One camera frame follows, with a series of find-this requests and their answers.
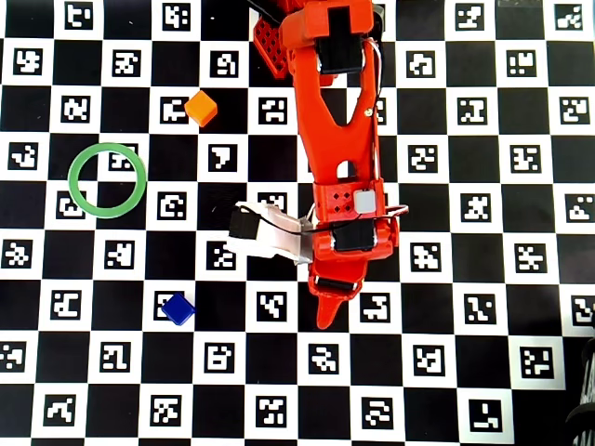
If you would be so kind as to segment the red gripper finger with black pad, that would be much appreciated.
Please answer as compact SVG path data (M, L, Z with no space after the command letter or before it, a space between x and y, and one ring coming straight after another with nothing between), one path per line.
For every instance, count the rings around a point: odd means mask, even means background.
M351 301L354 293L337 294L322 293L318 296L316 324L319 329L327 329L335 320L338 310L343 303Z

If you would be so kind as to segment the red gripper body black motors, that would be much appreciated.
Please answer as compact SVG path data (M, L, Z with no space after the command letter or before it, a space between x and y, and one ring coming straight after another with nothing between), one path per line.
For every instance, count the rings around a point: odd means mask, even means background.
M399 244L396 217L356 218L330 224L312 237L309 288L313 295L353 297L371 261L393 254Z

